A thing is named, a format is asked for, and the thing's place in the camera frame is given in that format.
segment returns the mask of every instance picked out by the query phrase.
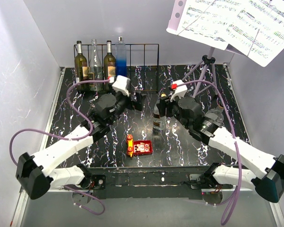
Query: red tip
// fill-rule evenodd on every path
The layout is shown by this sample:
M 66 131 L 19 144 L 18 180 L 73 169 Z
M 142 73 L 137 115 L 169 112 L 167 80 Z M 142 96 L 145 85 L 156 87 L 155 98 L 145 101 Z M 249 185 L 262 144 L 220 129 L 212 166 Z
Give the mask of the red tip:
M 171 89 L 175 90 L 177 88 L 177 84 L 172 84 Z

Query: sheet music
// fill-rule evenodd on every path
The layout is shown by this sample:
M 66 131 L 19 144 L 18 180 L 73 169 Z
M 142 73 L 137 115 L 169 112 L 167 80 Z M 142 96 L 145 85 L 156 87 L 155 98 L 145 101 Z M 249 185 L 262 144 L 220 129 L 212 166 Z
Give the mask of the sheet music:
M 246 1 L 223 36 L 230 45 L 263 67 L 284 49 L 284 17 L 272 14 L 274 11 L 264 3 L 264 0 Z
M 284 0 L 187 0 L 177 34 L 266 66 L 284 49 Z
M 225 50 L 228 43 L 221 31 L 240 5 L 241 0 L 187 0 L 177 34 Z

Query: white wall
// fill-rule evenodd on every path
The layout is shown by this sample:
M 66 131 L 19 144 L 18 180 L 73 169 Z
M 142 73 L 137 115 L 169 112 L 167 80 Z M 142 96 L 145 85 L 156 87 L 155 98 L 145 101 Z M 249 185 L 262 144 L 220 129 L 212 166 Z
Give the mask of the white wall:
M 235 55 L 230 73 L 253 146 L 284 155 L 284 50 L 265 68 Z M 284 194 L 280 206 L 284 214 Z
M 59 72 L 23 0 L 0 0 L 0 227 L 9 226 L 20 189 L 10 138 L 23 128 L 45 128 Z M 41 138 L 20 135 L 15 157 L 38 151 Z
M 191 64 L 208 54 L 209 46 L 166 31 L 174 0 L 24 0 L 60 66 L 73 67 L 73 45 L 107 39 L 126 43 L 159 43 L 160 64 Z M 217 63 L 229 62 L 232 53 L 216 50 Z M 146 65 L 156 64 L 155 51 L 148 51 Z M 141 52 L 133 64 L 143 65 Z

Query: blue liquid bottle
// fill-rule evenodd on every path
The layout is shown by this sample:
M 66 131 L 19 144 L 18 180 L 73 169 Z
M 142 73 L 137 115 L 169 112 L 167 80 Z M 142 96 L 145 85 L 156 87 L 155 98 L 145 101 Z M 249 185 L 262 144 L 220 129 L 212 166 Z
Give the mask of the blue liquid bottle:
M 118 43 L 116 43 L 115 45 L 115 50 L 116 50 L 116 67 L 117 67 L 116 75 L 127 77 L 126 47 L 122 36 L 119 36 Z

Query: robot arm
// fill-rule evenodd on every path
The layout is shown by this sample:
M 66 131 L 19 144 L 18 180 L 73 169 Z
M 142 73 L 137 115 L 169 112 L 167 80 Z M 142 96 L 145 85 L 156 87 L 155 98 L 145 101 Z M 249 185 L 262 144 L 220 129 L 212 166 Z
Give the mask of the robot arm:
M 110 126 L 127 109 L 141 111 L 146 95 L 135 92 L 135 101 L 131 100 L 128 87 L 130 80 L 118 76 L 112 84 L 112 93 L 105 94 L 96 103 L 88 115 L 93 124 L 92 133 L 81 140 L 60 140 L 48 148 L 29 155 L 24 153 L 19 157 L 16 178 L 26 190 L 31 199 L 44 195 L 50 188 L 67 184 L 75 184 L 82 188 L 90 184 L 90 173 L 83 165 L 70 168 L 56 167 L 79 150 L 101 139 L 110 132 Z M 90 128 L 83 121 L 66 138 L 77 138 L 86 135 Z
M 157 108 L 160 117 L 175 117 L 196 140 L 219 149 L 231 157 L 236 157 L 235 139 L 225 127 L 203 115 L 202 107 L 194 98 L 185 96 L 186 86 L 181 80 L 175 81 L 171 89 L 173 94 L 162 96 Z M 242 187 L 254 189 L 270 202 L 278 202 L 284 192 L 284 155 L 278 158 L 260 151 L 248 143 L 236 138 L 242 164 L 248 169 L 242 170 Z M 237 185 L 239 171 L 213 163 L 195 182 L 199 186 L 217 184 Z

